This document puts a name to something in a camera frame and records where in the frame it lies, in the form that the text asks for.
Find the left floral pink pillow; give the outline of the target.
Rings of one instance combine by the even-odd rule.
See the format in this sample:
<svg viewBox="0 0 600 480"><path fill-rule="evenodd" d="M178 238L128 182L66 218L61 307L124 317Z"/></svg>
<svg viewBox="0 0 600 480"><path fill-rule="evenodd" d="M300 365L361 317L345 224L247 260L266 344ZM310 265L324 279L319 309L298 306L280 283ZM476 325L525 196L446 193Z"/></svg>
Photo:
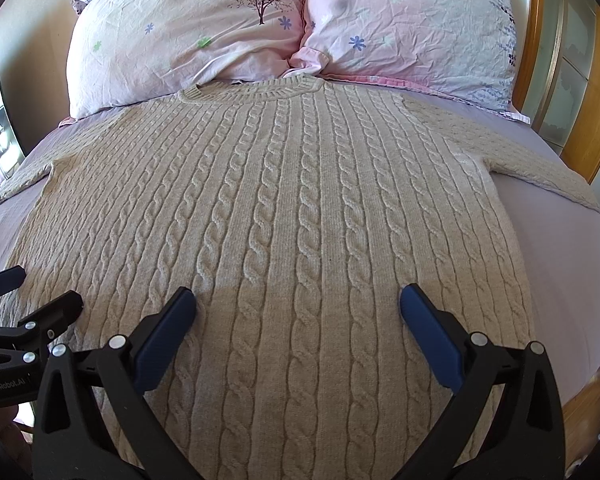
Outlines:
<svg viewBox="0 0 600 480"><path fill-rule="evenodd" d="M72 0L69 114L167 96L192 84L261 81L289 68L303 0Z"/></svg>

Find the floral pink pillow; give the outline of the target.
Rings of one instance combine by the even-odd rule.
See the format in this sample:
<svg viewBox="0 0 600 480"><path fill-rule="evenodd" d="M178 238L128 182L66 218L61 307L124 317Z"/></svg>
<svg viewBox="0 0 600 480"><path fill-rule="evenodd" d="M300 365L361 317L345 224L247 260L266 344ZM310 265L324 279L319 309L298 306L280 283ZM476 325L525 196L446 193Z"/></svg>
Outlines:
<svg viewBox="0 0 600 480"><path fill-rule="evenodd" d="M192 84L261 81L289 68L303 0L72 0L69 114L167 96Z"/></svg>
<svg viewBox="0 0 600 480"><path fill-rule="evenodd" d="M293 70L524 119L510 0L306 0L304 20Z"/></svg>

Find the wooden headboard cabinet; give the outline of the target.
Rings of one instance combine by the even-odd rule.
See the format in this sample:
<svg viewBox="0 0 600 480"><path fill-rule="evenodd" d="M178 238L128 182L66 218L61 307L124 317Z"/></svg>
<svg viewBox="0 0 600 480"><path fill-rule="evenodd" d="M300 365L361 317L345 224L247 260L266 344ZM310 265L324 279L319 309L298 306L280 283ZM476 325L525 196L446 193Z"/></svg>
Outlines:
<svg viewBox="0 0 600 480"><path fill-rule="evenodd" d="M566 165L600 171L600 5L528 0L514 105Z"/></svg>

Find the right floral pink pillow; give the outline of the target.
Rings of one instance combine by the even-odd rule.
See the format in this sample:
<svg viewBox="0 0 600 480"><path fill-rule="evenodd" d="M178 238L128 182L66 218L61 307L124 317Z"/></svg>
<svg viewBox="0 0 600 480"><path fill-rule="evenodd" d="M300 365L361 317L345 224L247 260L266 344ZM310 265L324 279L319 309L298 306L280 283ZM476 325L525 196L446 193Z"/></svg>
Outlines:
<svg viewBox="0 0 600 480"><path fill-rule="evenodd" d="M293 70L524 119L510 0L306 0L304 20Z"/></svg>

